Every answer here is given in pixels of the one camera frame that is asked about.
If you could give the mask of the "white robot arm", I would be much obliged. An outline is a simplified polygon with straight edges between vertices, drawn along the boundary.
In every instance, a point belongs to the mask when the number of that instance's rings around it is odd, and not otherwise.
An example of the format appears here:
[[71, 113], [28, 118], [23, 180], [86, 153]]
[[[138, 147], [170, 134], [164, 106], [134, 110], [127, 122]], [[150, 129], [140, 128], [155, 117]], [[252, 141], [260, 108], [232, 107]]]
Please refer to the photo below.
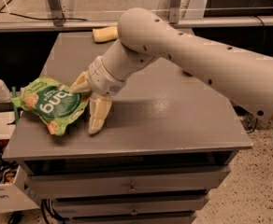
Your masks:
[[101, 130], [110, 97], [162, 57], [273, 127], [273, 58], [180, 32], [144, 8], [125, 11], [119, 38], [90, 64], [70, 91], [92, 91], [89, 132]]

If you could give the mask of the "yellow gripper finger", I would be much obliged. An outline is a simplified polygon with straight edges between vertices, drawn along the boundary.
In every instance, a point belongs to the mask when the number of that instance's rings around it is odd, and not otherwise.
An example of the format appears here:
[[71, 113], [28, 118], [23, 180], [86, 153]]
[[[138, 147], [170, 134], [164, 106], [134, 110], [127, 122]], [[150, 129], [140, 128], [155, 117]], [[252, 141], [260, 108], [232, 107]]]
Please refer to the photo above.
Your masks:
[[95, 134], [101, 131], [109, 110], [111, 109], [111, 105], [112, 100], [109, 96], [100, 95], [95, 92], [92, 93], [89, 102], [89, 134]]
[[86, 92], [90, 91], [90, 84], [88, 81], [88, 72], [84, 71], [82, 72], [76, 81], [71, 85], [69, 89], [72, 93], [78, 93], [78, 92]]

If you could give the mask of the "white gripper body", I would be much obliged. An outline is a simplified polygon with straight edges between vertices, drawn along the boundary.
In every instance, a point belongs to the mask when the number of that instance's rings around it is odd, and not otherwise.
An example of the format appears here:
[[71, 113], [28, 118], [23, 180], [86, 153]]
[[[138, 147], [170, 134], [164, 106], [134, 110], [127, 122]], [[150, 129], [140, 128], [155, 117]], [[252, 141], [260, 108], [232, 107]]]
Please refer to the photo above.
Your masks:
[[106, 96], [116, 95], [126, 85], [125, 81], [119, 81], [108, 72], [101, 56], [89, 65], [87, 80], [91, 91]]

